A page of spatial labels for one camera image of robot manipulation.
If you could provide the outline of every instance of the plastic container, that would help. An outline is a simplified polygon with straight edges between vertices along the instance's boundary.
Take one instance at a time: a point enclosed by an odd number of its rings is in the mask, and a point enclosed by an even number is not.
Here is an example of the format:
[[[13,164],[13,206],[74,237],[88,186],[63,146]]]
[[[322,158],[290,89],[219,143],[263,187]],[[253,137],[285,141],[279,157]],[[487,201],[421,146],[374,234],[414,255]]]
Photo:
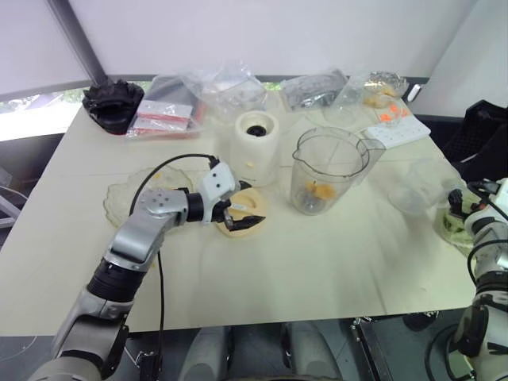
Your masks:
[[[368,75],[352,76],[332,105],[323,108],[323,117],[332,125],[347,127],[353,124],[361,112],[364,84]]]
[[[342,129],[318,126],[307,131],[293,153],[291,203],[304,214],[324,213],[365,177],[384,151],[378,140],[360,140]]]
[[[289,110],[300,111],[330,106],[347,82],[342,72],[334,68],[282,81],[280,87]]]
[[[446,160],[420,160],[410,166],[389,199],[404,214],[418,216],[446,202],[449,191],[463,186],[459,173]]]

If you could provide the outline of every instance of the white wall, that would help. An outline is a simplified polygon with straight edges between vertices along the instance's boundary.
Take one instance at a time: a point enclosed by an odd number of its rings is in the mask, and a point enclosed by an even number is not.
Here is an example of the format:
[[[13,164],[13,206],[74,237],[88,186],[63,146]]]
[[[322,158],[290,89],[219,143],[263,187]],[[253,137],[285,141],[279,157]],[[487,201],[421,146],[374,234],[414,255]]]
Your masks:
[[[416,114],[463,117],[485,99],[508,106],[508,1],[479,0],[410,105]]]
[[[0,96],[88,79],[42,0],[0,3]]]
[[[475,0],[71,0],[106,73],[243,59],[256,74],[429,76]]]

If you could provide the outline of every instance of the pitcher handle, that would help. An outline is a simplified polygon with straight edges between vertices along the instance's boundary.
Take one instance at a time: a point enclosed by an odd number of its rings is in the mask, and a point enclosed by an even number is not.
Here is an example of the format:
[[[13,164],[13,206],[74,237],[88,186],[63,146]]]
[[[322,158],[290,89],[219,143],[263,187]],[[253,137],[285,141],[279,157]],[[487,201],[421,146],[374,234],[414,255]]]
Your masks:
[[[360,184],[387,148],[377,139],[361,139],[358,140],[356,149],[360,153],[364,167],[355,179],[355,183]]]

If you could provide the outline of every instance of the metal pole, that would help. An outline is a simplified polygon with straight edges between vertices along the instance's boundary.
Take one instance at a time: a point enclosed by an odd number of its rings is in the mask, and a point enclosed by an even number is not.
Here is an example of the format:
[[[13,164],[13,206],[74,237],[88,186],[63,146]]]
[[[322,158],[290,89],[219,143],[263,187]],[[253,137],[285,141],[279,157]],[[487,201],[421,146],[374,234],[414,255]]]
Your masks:
[[[78,61],[96,85],[104,83],[108,77],[101,63],[90,45],[87,35],[84,33],[79,20],[68,0],[46,0],[49,9],[55,15],[62,28],[63,34],[68,39]]]

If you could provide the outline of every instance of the clear plastic pitcher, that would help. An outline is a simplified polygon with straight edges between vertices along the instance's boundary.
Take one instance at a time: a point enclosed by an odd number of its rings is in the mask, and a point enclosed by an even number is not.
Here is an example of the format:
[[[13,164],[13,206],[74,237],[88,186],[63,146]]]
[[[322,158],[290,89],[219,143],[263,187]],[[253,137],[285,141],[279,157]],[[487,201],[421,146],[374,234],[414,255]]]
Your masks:
[[[291,202],[304,214],[324,213],[360,183],[384,151],[379,140],[343,129],[317,126],[305,132],[293,152]]]

